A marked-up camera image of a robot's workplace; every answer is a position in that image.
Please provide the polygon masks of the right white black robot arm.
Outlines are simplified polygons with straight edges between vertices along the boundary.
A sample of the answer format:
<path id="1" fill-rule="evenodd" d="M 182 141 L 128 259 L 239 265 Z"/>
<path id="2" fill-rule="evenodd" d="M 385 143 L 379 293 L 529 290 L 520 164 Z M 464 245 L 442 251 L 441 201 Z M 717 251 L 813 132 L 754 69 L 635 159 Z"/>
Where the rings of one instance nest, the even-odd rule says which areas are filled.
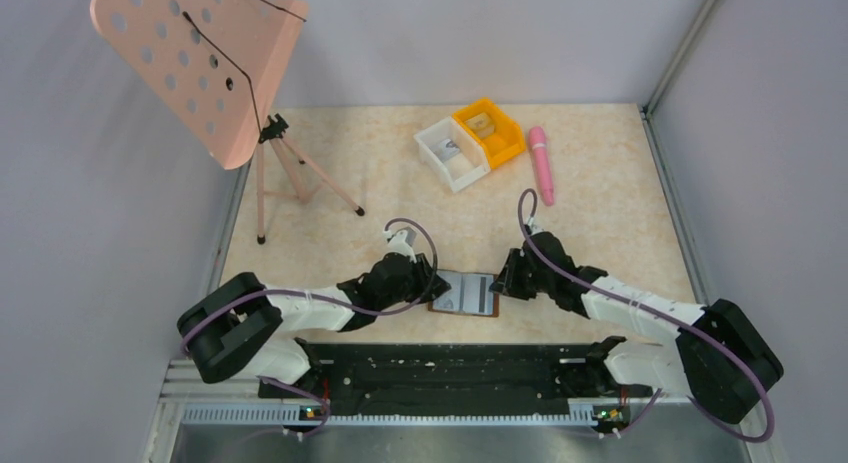
<path id="1" fill-rule="evenodd" d="M 614 336 L 599 344 L 603 374 L 688 397 L 723 423 L 739 423 L 760 402 L 752 377 L 770 390 L 785 373 L 737 304 L 719 299 L 703 306 L 640 290 L 576 265 L 547 231 L 509 251 L 490 289 L 521 300 L 544 294 L 564 311 L 640 335 L 642 342 Z"/>

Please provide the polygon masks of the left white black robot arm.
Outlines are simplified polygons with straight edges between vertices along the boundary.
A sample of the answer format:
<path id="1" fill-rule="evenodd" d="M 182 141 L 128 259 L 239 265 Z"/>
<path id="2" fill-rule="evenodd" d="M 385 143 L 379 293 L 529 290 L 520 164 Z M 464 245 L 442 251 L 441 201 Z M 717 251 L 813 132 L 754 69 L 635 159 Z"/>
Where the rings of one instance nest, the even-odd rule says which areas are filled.
<path id="1" fill-rule="evenodd" d="M 242 272 L 184 312 L 176 327 L 184 353 L 207 384 L 240 372 L 294 384 L 314 361 L 305 344 L 278 336 L 355 331 L 450 288 L 424 254 L 390 252 L 360 276 L 317 290 L 273 289 Z"/>

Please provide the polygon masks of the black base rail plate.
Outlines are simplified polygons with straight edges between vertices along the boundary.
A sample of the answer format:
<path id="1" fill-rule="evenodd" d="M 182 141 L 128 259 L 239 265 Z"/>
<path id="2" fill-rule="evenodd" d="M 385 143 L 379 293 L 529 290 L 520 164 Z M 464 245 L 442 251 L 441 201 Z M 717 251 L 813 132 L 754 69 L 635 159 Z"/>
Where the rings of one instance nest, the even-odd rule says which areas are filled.
<path id="1" fill-rule="evenodd" d="M 648 397 L 621 386 L 595 344 L 309 343 L 296 388 L 335 416 L 566 415 L 579 398 Z"/>

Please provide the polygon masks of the tan item in yellow bin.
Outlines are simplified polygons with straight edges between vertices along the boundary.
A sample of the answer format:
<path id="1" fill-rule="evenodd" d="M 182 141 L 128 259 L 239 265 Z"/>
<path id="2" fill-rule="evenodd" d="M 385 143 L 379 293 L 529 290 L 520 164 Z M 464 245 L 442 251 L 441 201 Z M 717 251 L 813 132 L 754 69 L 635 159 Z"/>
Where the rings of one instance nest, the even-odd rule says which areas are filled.
<path id="1" fill-rule="evenodd" d="M 487 113 L 477 114 L 467 119 L 464 124 L 480 140 L 491 136 L 496 131 L 495 122 Z"/>

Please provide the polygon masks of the small item in white bin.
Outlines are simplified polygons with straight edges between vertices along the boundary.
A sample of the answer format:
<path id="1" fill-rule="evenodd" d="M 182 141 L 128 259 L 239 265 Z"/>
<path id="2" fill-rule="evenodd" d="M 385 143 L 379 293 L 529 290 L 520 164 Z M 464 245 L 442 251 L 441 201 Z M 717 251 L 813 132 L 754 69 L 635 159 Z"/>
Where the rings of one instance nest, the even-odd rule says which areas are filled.
<path id="1" fill-rule="evenodd" d="M 434 153 L 442 162 L 446 162 L 459 155 L 461 149 L 452 139 L 446 138 L 437 145 Z"/>

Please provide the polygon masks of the yellow plastic bin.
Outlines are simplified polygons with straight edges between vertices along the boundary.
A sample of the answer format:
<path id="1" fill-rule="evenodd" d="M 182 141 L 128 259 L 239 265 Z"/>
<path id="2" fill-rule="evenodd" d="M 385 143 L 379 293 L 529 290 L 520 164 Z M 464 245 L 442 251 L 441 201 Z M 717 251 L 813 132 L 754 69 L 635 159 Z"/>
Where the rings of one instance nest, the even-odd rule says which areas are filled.
<path id="1" fill-rule="evenodd" d="M 492 170 L 527 150 L 521 127 L 489 98 L 455 111 L 452 118 L 480 146 Z"/>

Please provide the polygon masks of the pink perforated music stand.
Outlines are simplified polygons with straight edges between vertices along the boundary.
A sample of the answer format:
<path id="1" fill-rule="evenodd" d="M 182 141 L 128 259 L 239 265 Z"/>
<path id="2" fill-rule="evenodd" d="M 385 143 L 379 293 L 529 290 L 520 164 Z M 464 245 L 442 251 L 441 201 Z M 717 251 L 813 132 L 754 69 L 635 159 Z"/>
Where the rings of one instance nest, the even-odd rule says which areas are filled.
<path id="1" fill-rule="evenodd" d="M 257 242 L 263 244 L 266 147 L 308 202 L 310 168 L 358 216 L 365 209 L 288 136 L 277 91 L 310 12 L 304 0 L 91 0 L 99 35 L 226 170 L 256 173 Z"/>

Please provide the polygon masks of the white plastic bin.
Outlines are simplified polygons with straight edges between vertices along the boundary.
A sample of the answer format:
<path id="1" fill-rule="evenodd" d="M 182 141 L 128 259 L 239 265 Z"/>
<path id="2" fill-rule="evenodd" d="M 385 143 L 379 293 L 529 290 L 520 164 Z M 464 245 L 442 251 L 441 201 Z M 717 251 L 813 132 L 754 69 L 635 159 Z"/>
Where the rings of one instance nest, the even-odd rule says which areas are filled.
<path id="1" fill-rule="evenodd" d="M 455 119 L 446 117 L 417 132 L 419 158 L 453 193 L 491 172 L 482 146 Z"/>

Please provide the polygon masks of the pink marker pen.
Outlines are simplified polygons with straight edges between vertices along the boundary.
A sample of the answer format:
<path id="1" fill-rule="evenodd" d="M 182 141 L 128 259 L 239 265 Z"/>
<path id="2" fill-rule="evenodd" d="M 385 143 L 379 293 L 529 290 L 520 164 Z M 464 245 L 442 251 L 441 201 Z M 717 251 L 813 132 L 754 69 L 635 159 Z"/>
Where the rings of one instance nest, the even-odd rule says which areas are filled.
<path id="1" fill-rule="evenodd" d="M 548 154 L 548 141 L 544 129 L 532 127 L 528 132 L 528 144 L 533 157 L 537 189 L 546 206 L 555 204 L 555 188 Z"/>

